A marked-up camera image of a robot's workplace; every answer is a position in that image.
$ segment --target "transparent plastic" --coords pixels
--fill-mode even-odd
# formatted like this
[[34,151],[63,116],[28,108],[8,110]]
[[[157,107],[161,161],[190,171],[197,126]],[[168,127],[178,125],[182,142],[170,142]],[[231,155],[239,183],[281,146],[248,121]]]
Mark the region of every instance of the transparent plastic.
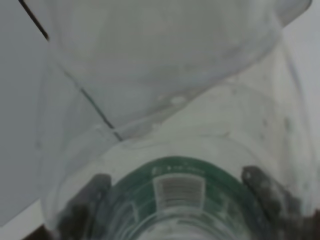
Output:
[[54,239],[268,240],[314,213],[319,166],[270,1],[48,7],[38,147]]

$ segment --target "barcode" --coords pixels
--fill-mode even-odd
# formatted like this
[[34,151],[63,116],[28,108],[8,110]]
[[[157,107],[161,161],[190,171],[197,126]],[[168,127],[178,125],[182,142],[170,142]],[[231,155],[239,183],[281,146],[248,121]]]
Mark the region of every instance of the barcode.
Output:
[[192,174],[173,173],[154,178],[158,211],[172,207],[201,209],[205,199],[205,180]]

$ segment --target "clear plastic bottle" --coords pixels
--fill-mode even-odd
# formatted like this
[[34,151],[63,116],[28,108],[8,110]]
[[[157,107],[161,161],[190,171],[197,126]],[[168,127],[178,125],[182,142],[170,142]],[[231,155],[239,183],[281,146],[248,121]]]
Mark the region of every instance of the clear plastic bottle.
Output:
[[54,239],[286,239],[312,216],[319,166],[270,1],[48,7],[38,145]]

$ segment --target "white surface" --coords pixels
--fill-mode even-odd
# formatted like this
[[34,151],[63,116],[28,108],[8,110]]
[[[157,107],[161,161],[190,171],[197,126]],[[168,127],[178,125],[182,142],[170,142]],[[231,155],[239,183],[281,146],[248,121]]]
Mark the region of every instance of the white surface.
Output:
[[[39,49],[45,48],[46,43],[41,34],[37,32],[36,26],[31,24],[31,20],[20,7],[18,1],[10,1],[9,3],[9,0],[3,0],[0,2],[0,20],[0,109],[1,111],[5,111],[1,113],[0,133],[1,137],[3,137],[3,131],[6,131],[7,135],[5,136],[8,137],[6,141],[0,144],[0,152],[8,156],[8,160],[6,158],[4,160],[1,159],[0,169],[2,169],[3,162],[6,163],[10,159],[33,157],[33,155],[18,156],[24,152],[23,149],[26,146],[22,146],[19,151],[16,151],[19,147],[17,144],[25,136],[32,136],[33,129],[22,127],[21,123],[16,121],[22,118],[24,119],[23,124],[26,125],[28,122],[31,125],[31,122],[34,120],[30,119],[30,115],[32,115],[28,112],[30,106],[26,104],[29,102],[27,98],[32,97],[32,93],[29,92],[30,88],[36,89],[34,90],[35,93],[38,90],[37,81],[40,74],[38,69],[41,67],[42,54],[44,52]],[[320,105],[319,22],[320,0],[313,0],[310,9],[284,29],[285,39],[300,75],[316,146],[320,145],[320,107],[318,107]],[[6,109],[6,106],[4,106],[8,101],[12,101],[13,104],[10,109]],[[17,115],[21,109],[27,111],[28,115]],[[22,163],[19,168],[23,170],[29,167],[23,166]],[[11,174],[16,173],[17,169],[15,168]],[[0,240],[20,240],[37,228],[41,222],[40,205],[37,201],[4,227],[0,228]]]

